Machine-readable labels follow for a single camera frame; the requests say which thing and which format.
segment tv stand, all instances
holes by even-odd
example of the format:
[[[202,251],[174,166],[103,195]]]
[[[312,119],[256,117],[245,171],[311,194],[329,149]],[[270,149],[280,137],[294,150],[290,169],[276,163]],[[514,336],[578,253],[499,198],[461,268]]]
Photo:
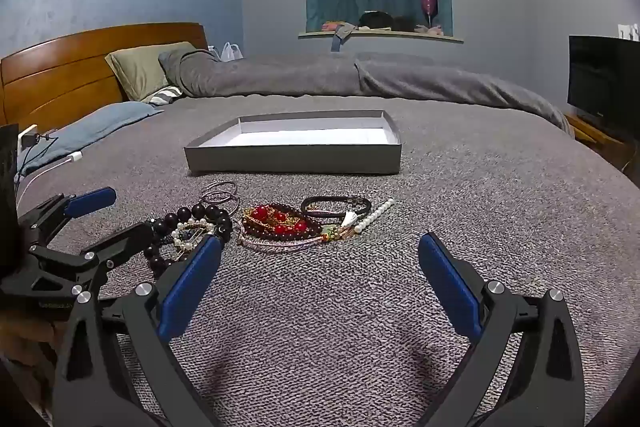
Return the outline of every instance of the tv stand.
[[[565,117],[574,129],[575,139],[602,156],[619,171],[622,171],[630,161],[636,160],[636,158],[633,158],[636,152],[636,147],[633,143],[625,143],[610,136],[584,121],[580,116],[566,114]],[[631,167],[631,165],[628,165],[625,173],[631,171]]]

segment gray bedspread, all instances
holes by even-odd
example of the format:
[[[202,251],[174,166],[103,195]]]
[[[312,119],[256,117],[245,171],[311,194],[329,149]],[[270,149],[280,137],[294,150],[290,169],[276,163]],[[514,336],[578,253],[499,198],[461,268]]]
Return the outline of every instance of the gray bedspread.
[[[527,111],[572,134],[562,112],[540,95],[488,74],[436,66],[427,57],[329,53],[220,62],[206,50],[174,50],[159,60],[168,81],[194,98],[312,94],[473,103]]]
[[[402,134],[395,176],[190,176],[183,147],[239,115],[380,108]],[[562,289],[584,364],[591,418],[640,347],[640,190],[599,156],[532,114],[375,97],[234,96],[178,100],[41,176],[21,208],[104,185],[117,202],[71,222],[54,248],[82,247],[234,180],[242,206],[363,194],[399,204],[357,239],[265,255],[229,243],[186,334],[171,346],[228,427],[407,427],[466,349],[420,272],[436,232],[456,256],[514,292]],[[151,279],[142,255],[110,273],[106,295]],[[123,339],[126,353],[131,348]],[[516,339],[482,405],[495,402]],[[158,412],[139,368],[142,402]]]

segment television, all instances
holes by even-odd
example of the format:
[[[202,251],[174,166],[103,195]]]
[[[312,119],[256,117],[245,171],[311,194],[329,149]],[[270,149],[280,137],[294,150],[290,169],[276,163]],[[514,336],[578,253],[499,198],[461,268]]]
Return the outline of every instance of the television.
[[[640,42],[569,36],[567,102],[612,135],[640,139]]]

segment white plastic bag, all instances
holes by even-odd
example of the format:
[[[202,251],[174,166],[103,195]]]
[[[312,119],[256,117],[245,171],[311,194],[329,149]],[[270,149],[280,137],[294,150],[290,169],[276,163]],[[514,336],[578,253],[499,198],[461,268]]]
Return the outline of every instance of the white plastic bag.
[[[227,42],[225,47],[222,48],[220,60],[223,62],[229,62],[231,60],[238,60],[238,58],[243,58],[242,53],[240,52],[240,47],[237,44],[230,44]]]

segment bangle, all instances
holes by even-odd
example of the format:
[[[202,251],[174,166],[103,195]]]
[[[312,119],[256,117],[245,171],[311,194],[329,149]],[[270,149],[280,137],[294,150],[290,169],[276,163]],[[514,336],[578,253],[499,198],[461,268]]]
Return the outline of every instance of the bangle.
[[[366,216],[371,211],[371,202],[367,198],[360,196],[312,196],[306,198],[300,205],[300,211],[302,211],[305,217],[333,217],[335,219],[344,219],[347,215],[346,212],[331,212],[328,210],[307,210],[307,207],[312,203],[318,203],[318,201],[341,201],[342,203],[351,203],[353,206],[362,205],[362,208],[355,211],[359,216]]]

